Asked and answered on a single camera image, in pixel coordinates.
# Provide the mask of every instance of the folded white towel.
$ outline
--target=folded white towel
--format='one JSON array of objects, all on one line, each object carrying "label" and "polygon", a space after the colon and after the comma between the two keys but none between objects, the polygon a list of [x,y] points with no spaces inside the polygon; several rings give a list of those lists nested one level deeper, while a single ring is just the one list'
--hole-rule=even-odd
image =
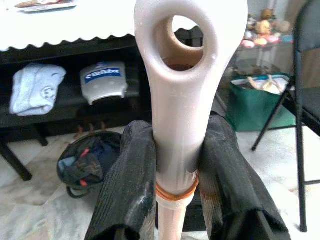
[{"label": "folded white towel", "polygon": [[56,65],[31,63],[13,76],[10,113],[45,115],[55,105],[59,84],[66,70]]}]

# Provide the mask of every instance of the marble floor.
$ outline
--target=marble floor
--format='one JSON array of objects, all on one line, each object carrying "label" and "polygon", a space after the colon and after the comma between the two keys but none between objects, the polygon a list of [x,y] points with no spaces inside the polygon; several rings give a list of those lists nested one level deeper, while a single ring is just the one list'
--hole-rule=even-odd
[{"label": "marble floor", "polygon": [[[112,131],[122,132],[123,127]],[[320,138],[304,128],[307,180],[320,178],[317,157]],[[0,240],[82,240],[89,226],[99,191],[72,199],[56,174],[58,157],[73,134],[49,137],[49,145],[36,140],[9,143],[9,147],[31,171],[31,181],[23,182],[0,156]],[[293,240],[319,239],[320,185],[307,188],[308,233],[298,231],[299,205],[295,130],[266,133],[256,152],[251,151],[257,132],[237,133],[241,152],[260,175]],[[206,232],[184,233],[184,240],[207,240]]]}]

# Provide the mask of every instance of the orange band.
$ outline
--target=orange band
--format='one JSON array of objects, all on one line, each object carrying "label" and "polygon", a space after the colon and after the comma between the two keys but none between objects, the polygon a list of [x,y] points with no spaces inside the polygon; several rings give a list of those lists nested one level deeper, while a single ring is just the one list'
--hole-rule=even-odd
[{"label": "orange band", "polygon": [[155,185],[155,193],[167,200],[167,201],[170,201],[170,202],[175,202],[175,201],[179,201],[181,199],[186,199],[188,197],[190,197],[192,194],[195,193],[196,189],[197,189],[197,186],[199,184],[199,179],[198,179],[198,176],[196,177],[195,181],[194,181],[194,184],[192,185],[192,187],[190,187],[190,189],[185,192],[184,194],[180,194],[180,195],[173,195],[171,193],[168,193],[167,191],[163,190],[158,183],[156,183]]}]

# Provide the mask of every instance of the green bag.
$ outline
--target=green bag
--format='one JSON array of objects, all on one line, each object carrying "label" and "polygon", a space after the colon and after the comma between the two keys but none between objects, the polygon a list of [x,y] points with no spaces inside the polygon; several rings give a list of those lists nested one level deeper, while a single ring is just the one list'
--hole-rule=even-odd
[{"label": "green bag", "polygon": [[[272,79],[281,78],[289,81],[290,77],[285,73],[272,74]],[[252,77],[257,83],[268,81],[266,75]],[[227,105],[226,120],[236,132],[261,131],[269,116],[280,99],[280,95],[272,94],[264,90],[245,89],[247,77],[235,77],[229,88],[229,100]],[[296,125],[296,118],[286,108],[281,107],[278,114],[271,122],[269,128],[280,128]]]}]

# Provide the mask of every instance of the white tablecloth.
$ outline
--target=white tablecloth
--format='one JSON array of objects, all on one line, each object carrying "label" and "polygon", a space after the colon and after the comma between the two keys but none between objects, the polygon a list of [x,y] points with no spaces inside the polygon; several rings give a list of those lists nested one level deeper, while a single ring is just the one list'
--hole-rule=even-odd
[{"label": "white tablecloth", "polygon": [[[134,36],[135,0],[76,2],[73,9],[40,13],[23,13],[14,7],[0,8],[0,52],[8,51],[10,47],[20,50],[28,45],[37,48],[44,43],[58,45],[63,40],[72,43],[78,39],[107,39],[111,35]],[[193,21],[176,17],[173,30],[189,30],[194,26]]]}]

